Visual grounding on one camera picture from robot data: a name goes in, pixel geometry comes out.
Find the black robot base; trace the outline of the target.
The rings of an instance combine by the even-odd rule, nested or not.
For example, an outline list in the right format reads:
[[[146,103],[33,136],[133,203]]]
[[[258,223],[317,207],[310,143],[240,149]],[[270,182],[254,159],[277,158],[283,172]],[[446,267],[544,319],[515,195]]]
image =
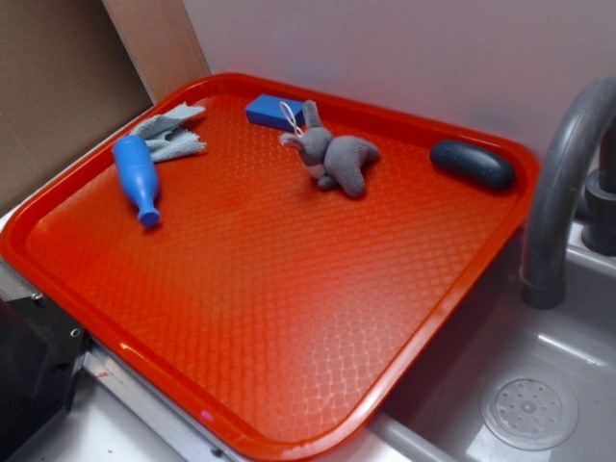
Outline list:
[[[14,461],[70,412],[89,335],[52,299],[1,302],[1,459]]]

